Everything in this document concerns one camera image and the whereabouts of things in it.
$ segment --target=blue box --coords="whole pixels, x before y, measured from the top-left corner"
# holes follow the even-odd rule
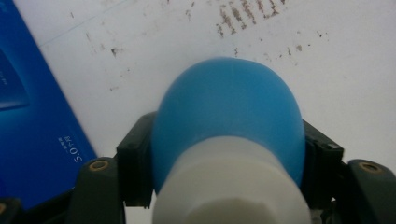
[[[25,209],[73,188],[96,158],[11,0],[0,0],[0,197]]]

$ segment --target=white plastic base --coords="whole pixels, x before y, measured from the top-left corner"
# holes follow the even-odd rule
[[[266,148],[240,137],[214,137],[184,152],[153,214],[163,223],[311,223],[298,187]]]

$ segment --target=white surface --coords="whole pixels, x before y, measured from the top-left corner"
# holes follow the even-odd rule
[[[309,224],[311,218],[299,188],[269,149],[222,136],[177,159],[157,197],[153,223]]]
[[[246,1],[249,10],[244,2],[17,0],[100,156],[115,154],[184,69],[230,56],[276,71],[304,119],[343,146],[346,161],[396,172],[396,2],[274,0],[271,17],[270,0]],[[128,214],[149,223],[145,212]]]

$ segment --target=brass screw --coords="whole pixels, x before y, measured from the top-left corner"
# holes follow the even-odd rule
[[[367,162],[367,161],[361,161],[359,162],[359,166],[361,167],[361,169],[363,169],[366,172],[372,173],[372,174],[379,174],[382,172],[382,169],[379,168],[378,166]]]
[[[6,211],[6,204],[5,203],[0,203],[0,215],[2,215]]]
[[[108,161],[94,161],[90,164],[90,170],[93,172],[105,170],[108,167]]]

